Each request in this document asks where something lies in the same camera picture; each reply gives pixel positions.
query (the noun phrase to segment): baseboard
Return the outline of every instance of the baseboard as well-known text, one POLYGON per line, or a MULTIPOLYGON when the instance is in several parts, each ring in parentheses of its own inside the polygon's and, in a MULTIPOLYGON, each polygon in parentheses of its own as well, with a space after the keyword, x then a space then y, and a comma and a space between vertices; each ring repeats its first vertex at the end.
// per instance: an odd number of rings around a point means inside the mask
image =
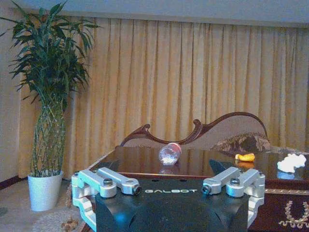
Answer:
POLYGON ((7 188, 7 187, 9 187, 9 186, 19 182, 19 181, 22 181, 22 180, 27 180, 27 177, 19 178, 16 175, 16 176, 14 176, 14 177, 12 177, 10 179, 4 180, 4 181, 0 182, 0 190, 5 189, 5 188, 7 188))

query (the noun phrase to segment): white flower pot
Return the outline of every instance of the white flower pot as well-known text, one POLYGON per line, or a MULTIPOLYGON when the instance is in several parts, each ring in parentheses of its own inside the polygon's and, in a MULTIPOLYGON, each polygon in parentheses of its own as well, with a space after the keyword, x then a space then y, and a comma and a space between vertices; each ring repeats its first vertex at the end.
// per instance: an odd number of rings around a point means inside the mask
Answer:
POLYGON ((58 201, 63 171, 50 177, 28 175, 31 209, 45 211, 55 207, 58 201))

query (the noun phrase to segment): metal bracket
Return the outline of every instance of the metal bracket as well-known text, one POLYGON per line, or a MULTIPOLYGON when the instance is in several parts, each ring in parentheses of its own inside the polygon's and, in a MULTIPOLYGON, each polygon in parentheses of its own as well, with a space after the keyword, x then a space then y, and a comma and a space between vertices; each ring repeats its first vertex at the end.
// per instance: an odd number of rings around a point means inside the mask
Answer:
POLYGON ((141 192, 137 179, 127 178, 108 168, 100 168, 96 173, 85 169, 72 176, 72 204, 79 207, 83 220, 94 232, 97 231, 96 214, 87 196, 100 193, 103 198, 111 198, 117 194, 117 187, 127 195, 141 192))
POLYGON ((212 178, 204 179, 202 192, 210 195, 218 194, 224 185, 230 197, 242 197, 244 193, 250 196, 248 208, 248 227, 250 227, 256 218, 258 207, 264 204, 265 175, 255 169, 240 174, 238 168, 230 167, 212 178))

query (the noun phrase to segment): wall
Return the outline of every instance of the wall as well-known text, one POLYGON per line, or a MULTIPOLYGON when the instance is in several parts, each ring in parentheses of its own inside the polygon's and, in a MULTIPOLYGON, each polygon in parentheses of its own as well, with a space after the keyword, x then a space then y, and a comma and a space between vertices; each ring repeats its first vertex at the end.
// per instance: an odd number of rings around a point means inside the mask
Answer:
MULTIPOLYGON (((32 10, 64 2, 16 1, 32 10)), ((63 10, 93 17, 309 27, 309 0, 68 0, 63 10)))
MULTIPOLYGON (((17 19, 18 16, 9 9, 6 1, 1 1, 0 16, 17 19)), ((0 34, 12 23, 0 20, 0 34)), ((16 49, 11 49, 12 34, 0 37, 0 182, 17 175, 18 171, 18 126, 19 126, 19 92, 15 86, 18 78, 12 81, 8 64, 14 59, 16 49)))

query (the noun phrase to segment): table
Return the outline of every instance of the table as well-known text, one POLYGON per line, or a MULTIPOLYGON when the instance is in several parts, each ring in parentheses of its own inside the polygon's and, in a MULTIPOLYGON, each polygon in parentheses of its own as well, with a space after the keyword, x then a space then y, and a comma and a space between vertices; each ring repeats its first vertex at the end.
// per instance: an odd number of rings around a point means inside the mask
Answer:
POLYGON ((199 178, 214 176, 209 160, 230 162, 244 171, 249 168, 258 169, 266 176, 265 203, 259 207, 256 220, 250 226, 251 232, 265 231, 306 231, 280 225, 286 221, 285 207, 293 201, 291 215, 295 219, 304 213, 302 203, 309 199, 309 161, 304 168, 298 168, 294 174, 286 174, 277 170, 277 162, 286 154, 260 152, 255 154, 255 161, 237 162, 235 155, 222 151, 183 150, 174 166, 163 166, 158 160, 158 148, 120 147, 104 156, 91 167, 109 167, 127 177, 133 178, 199 178))

